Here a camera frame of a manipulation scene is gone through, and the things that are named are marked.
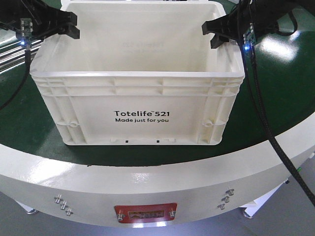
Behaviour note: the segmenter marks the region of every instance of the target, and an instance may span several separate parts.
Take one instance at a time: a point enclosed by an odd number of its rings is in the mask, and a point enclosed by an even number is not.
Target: bolt
[[[229,189],[225,193],[227,193],[229,196],[233,196],[234,195],[234,189]]]
[[[124,214],[117,214],[118,221],[122,221],[124,219],[124,217],[125,217]]]
[[[226,196],[226,197],[222,198],[221,201],[224,201],[225,203],[228,203],[228,202],[230,202],[230,197]]]
[[[65,210],[68,207],[66,201],[62,201],[60,205],[61,205],[60,210]]]
[[[176,211],[171,211],[171,212],[169,212],[168,213],[169,214],[169,216],[171,217],[171,218],[174,218],[175,217],[175,214],[176,214]]]
[[[218,205],[218,208],[220,208],[221,210],[224,210],[225,209],[225,204],[223,203],[223,204]]]
[[[66,210],[66,211],[65,211],[65,214],[66,214],[67,216],[71,216],[71,215],[73,214],[72,209],[69,208],[68,210]]]
[[[58,194],[58,196],[54,197],[55,203],[59,204],[63,199],[61,198],[61,194]]]

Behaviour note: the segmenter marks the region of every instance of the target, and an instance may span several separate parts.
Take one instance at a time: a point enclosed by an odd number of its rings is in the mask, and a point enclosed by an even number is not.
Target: white plastic
[[[31,75],[68,145],[215,145],[244,78],[210,49],[216,2],[72,0],[80,39],[47,38]]]

